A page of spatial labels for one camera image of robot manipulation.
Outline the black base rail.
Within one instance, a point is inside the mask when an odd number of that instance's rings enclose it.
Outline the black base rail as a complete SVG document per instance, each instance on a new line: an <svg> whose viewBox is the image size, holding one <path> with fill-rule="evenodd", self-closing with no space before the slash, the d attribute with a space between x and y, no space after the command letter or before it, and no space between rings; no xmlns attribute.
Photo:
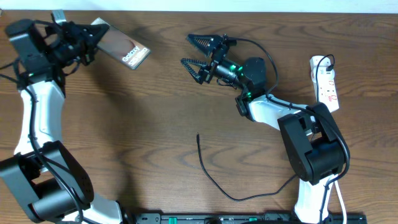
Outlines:
<svg viewBox="0 0 398 224"><path fill-rule="evenodd" d="M238 224L238 223L302 223L291 213L270 212L263 215L176 215L142 213L132 215L130 223L137 224Z"/></svg>

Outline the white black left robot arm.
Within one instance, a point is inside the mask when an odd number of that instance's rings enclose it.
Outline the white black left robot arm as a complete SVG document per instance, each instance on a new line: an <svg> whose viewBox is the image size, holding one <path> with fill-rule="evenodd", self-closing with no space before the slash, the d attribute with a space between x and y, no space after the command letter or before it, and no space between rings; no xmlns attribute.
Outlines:
<svg viewBox="0 0 398 224"><path fill-rule="evenodd" d="M62 142L65 67L89 65L108 25L22 19L6 27L18 56L12 81L23 100L22 131L1 178L34 223L125 223L116 201L96 194L91 180Z"/></svg>

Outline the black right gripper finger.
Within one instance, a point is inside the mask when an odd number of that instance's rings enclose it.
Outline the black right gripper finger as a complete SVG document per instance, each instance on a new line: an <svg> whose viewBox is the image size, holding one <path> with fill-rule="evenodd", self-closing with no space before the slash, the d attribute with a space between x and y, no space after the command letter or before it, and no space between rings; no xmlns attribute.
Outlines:
<svg viewBox="0 0 398 224"><path fill-rule="evenodd" d="M206 57L208 57L223 41L220 35L188 34L186 39Z"/></svg>
<svg viewBox="0 0 398 224"><path fill-rule="evenodd" d="M182 58L180 62L197 83L205 81L205 69L208 66L206 62L191 58Z"/></svg>

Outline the white USB charger plug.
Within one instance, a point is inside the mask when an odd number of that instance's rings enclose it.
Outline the white USB charger plug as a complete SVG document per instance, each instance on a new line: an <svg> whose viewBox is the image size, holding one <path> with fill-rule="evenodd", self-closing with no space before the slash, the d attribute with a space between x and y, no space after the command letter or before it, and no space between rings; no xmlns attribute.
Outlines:
<svg viewBox="0 0 398 224"><path fill-rule="evenodd" d="M326 69L331 65L331 60L329 58L324 58L322 55L313 56L310 59L311 68L311 78L313 82L316 79L316 73L318 73L318 78L332 80L335 77L335 71L332 69L327 71Z"/></svg>

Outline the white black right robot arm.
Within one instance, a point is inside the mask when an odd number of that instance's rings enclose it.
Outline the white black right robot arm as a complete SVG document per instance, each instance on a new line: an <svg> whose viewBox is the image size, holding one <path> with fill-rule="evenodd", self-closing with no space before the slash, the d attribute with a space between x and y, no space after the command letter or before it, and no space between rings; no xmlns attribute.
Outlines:
<svg viewBox="0 0 398 224"><path fill-rule="evenodd" d="M326 223L330 188L346 175L350 165L348 145L327 105L298 105L272 95L263 58L249 57L242 65L227 58L239 38L188 34L187 40L211 59L181 60L197 83L216 78L220 86L240 89L235 99L239 114L280 131L290 165L300 179L294 208L297 219L302 223Z"/></svg>

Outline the white power strip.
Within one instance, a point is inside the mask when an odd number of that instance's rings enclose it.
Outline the white power strip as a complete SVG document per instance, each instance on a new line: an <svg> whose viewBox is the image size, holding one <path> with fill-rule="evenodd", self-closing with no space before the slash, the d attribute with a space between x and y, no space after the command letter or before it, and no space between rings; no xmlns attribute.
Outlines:
<svg viewBox="0 0 398 224"><path fill-rule="evenodd" d="M324 58L330 59L330 56L323 56L323 59ZM333 62L334 60L331 60L331 65L326 69L327 71L334 69ZM331 113L338 110L339 102L335 86L335 78L332 80L321 79L318 78L318 73L316 73L315 77L316 79L315 82L313 82L313 87L316 101L324 103Z"/></svg>

